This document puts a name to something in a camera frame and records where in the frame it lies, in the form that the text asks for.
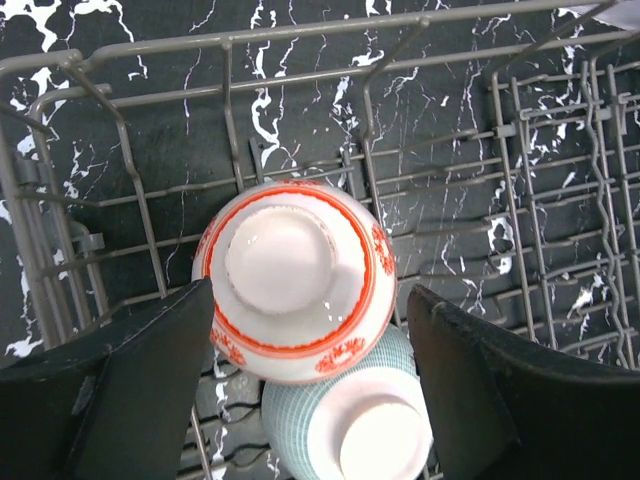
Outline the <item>green line pattern bowl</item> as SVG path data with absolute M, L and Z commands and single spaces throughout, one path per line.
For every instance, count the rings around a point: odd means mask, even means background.
M 354 367 L 318 383 L 268 382 L 261 420 L 296 479 L 416 479 L 433 433 L 407 334 L 389 325 Z

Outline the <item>orange leaf pattern bowl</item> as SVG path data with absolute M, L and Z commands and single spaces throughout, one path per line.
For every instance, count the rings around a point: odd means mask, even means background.
M 268 182 L 229 201 L 202 234 L 193 279 L 209 279 L 210 340 L 265 380 L 311 383 L 355 366 L 394 311 L 396 263 L 370 210 L 313 180 Z

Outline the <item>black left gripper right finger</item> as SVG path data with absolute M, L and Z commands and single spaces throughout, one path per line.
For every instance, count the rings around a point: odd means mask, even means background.
M 407 302 L 448 479 L 635 479 L 639 375 L 479 319 L 422 285 Z

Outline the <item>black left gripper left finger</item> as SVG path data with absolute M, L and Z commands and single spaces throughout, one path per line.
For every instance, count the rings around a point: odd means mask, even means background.
M 175 478 L 213 307 L 199 280 L 2 369 L 2 478 Z

